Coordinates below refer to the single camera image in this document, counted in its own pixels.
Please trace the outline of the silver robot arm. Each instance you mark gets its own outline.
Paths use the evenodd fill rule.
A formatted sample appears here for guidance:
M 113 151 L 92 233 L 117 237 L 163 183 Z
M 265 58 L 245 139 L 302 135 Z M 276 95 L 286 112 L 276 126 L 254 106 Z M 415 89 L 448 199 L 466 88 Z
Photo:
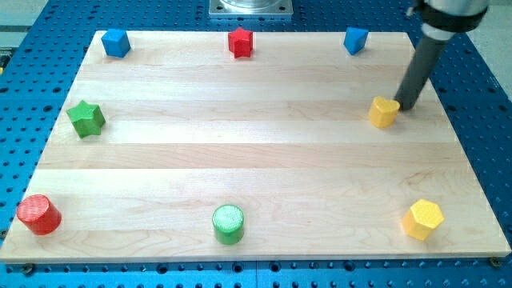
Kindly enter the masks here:
M 448 41 L 457 33 L 475 30 L 489 5 L 489 0 L 413 0 L 406 15 L 420 16 L 425 36 Z

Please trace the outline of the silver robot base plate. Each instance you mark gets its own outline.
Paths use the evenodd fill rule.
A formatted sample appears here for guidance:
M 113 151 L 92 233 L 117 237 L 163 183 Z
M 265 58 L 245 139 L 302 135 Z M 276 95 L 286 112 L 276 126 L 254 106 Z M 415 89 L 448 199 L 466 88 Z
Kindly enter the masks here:
M 291 16 L 292 0 L 209 0 L 209 15 L 230 16 Z

